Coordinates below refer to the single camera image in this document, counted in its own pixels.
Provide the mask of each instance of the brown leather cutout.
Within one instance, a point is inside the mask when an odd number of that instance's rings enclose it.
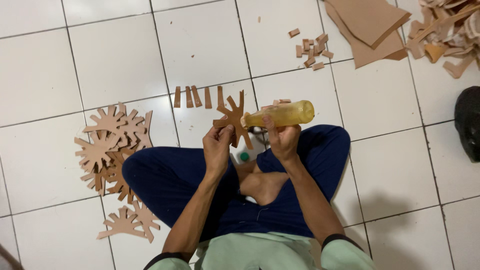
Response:
[[[218,106],[216,110],[226,115],[227,118],[213,120],[213,126],[215,128],[220,128],[220,127],[226,127],[229,124],[232,124],[235,127],[235,132],[232,136],[232,146],[237,148],[240,141],[240,137],[243,136],[243,139],[245,139],[245,144],[247,145],[247,148],[251,150],[253,149],[253,145],[252,145],[252,142],[250,141],[250,137],[248,136],[248,132],[246,129],[242,127],[240,123],[240,118],[243,116],[243,96],[244,96],[244,92],[242,90],[240,92],[240,101],[239,101],[238,107],[233,101],[232,96],[229,96],[227,98],[227,101],[232,107],[232,110],[228,110],[224,106]]]

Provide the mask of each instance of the white tile floor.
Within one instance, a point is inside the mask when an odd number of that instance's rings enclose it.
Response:
[[[397,2],[419,18],[416,1]],[[305,57],[295,58],[294,45],[323,32],[334,58],[315,72],[299,68]],[[153,230],[152,244],[96,240],[104,216],[126,202],[78,179],[72,138],[86,139],[96,108],[122,101],[154,111],[154,146],[201,147],[221,113],[172,110],[172,93],[197,85],[203,99],[209,86],[215,104],[222,85],[225,98],[245,90],[246,111],[308,99],[316,117],[303,128],[349,131],[351,159],[332,205],[378,269],[476,269],[480,164],[470,163],[452,120],[456,97],[480,73],[472,65],[454,80],[443,61],[355,70],[321,0],[0,0],[0,243],[28,270],[141,269],[169,228]],[[264,147],[252,142],[255,156]],[[243,140],[232,149],[237,161],[244,150]]]

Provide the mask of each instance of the yellow bottle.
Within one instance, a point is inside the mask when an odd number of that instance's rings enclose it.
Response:
[[[275,122],[275,126],[286,126],[295,124],[306,124],[313,120],[315,110],[308,100],[301,100],[293,103],[283,103],[274,107],[260,110],[254,114],[245,114],[246,127],[261,126],[265,127],[262,117],[270,115]]]

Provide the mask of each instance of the foot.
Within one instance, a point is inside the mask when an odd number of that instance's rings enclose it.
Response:
[[[252,172],[240,182],[240,193],[251,196],[259,205],[267,205],[276,199],[287,180],[284,172]]]

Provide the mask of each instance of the person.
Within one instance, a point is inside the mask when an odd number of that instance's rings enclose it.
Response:
[[[375,269],[329,204],[347,161],[348,133],[263,121],[271,147],[242,165],[229,158],[232,125],[212,127],[203,150],[154,147],[124,162],[128,185],[171,227],[145,270],[189,270],[195,250],[196,270]],[[312,238],[322,244],[318,268]]]

